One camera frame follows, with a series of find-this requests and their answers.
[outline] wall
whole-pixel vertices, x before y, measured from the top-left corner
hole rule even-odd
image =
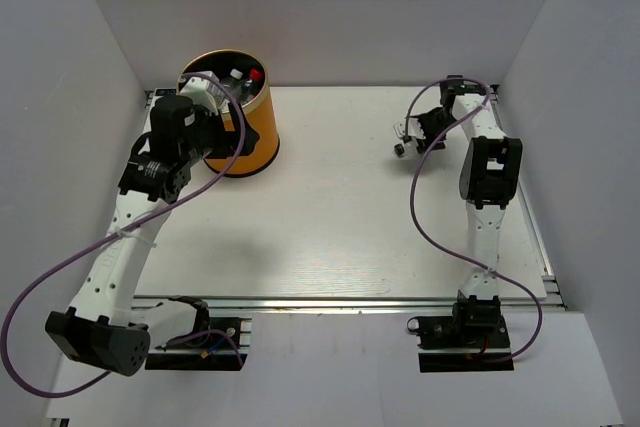
[[[640,0],[547,0],[502,86],[560,288],[640,425]]]
[[[94,0],[0,0],[0,316],[34,278],[103,235],[143,92]],[[88,266],[28,298],[10,355],[49,389],[60,358],[44,332]],[[45,402],[0,369],[3,425],[39,426]]]
[[[145,88],[228,47],[262,58],[276,84],[424,84],[451,72],[497,82],[544,2],[96,1]]]

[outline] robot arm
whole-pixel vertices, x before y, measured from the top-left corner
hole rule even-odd
[[[396,124],[403,142],[395,146],[398,156],[405,154],[405,146],[414,144],[417,152],[423,153],[444,129],[482,100],[485,92],[479,86],[456,80],[456,76],[449,78],[440,85],[440,107]],[[516,194],[522,142],[507,137],[489,110],[480,111],[462,128],[469,141],[459,184],[466,202],[468,255],[497,270],[500,229],[506,207]],[[435,148],[444,149],[445,140]],[[501,318],[496,278],[490,271],[472,266],[458,291],[453,331],[467,340],[484,337],[498,328]]]
[[[232,116],[235,130],[226,131],[217,110],[183,95],[158,99],[150,120],[151,131],[135,142],[118,185],[109,233],[118,232],[120,238],[99,252],[68,310],[51,312],[45,325],[71,360],[127,376],[142,367],[150,347],[207,329],[209,314],[205,302],[189,297],[133,311],[136,285],[170,212],[132,232],[122,229],[174,203],[191,178],[191,167],[203,157],[231,155],[239,122],[247,134],[240,155],[251,154],[259,138],[244,115]]]

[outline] round bin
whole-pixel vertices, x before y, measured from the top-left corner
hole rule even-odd
[[[245,52],[238,50],[216,50],[201,55],[192,60],[183,69],[182,74],[188,72],[203,72],[210,70],[220,80],[229,76],[231,69],[237,69],[245,76],[251,69],[258,69],[264,73],[262,87],[258,94],[250,102],[242,106],[244,115],[249,125],[258,132],[260,140],[251,155],[238,157],[233,167],[227,172],[227,177],[247,177],[266,169],[278,155],[280,138],[276,129],[276,119],[273,114],[271,102],[271,90],[269,89],[269,76],[264,64]],[[178,84],[178,92],[184,84]],[[226,130],[232,131],[233,123],[228,112],[222,114]],[[228,162],[228,159],[205,159],[206,164],[214,172],[219,172]]]

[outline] orange container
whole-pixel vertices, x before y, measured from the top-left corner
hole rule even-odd
[[[258,132],[260,140],[251,155],[239,157],[227,172],[227,177],[247,177],[266,169],[276,158],[280,149],[280,138],[276,129],[271,90],[269,89],[269,76],[264,64],[246,52],[216,50],[189,62],[180,76],[188,72],[211,70],[219,79],[223,79],[229,75],[231,69],[238,69],[245,76],[249,74],[251,69],[258,69],[264,73],[262,88],[250,102],[242,106],[247,122]],[[178,92],[183,85],[178,85]],[[222,117],[225,129],[234,130],[229,113],[222,114]],[[219,172],[227,164],[228,159],[205,159],[205,162],[211,170]]]

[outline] bottle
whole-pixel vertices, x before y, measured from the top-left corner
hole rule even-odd
[[[233,96],[233,98],[238,99],[242,88],[241,81],[242,72],[237,69],[231,69],[229,77],[222,79],[220,83]],[[215,101],[218,108],[223,112],[229,110],[229,99],[220,89],[216,90]]]
[[[238,97],[238,102],[240,105],[245,105],[251,102],[260,89],[262,88],[262,79],[264,75],[257,69],[251,69],[249,71],[249,78],[242,82],[240,88],[240,97]]]

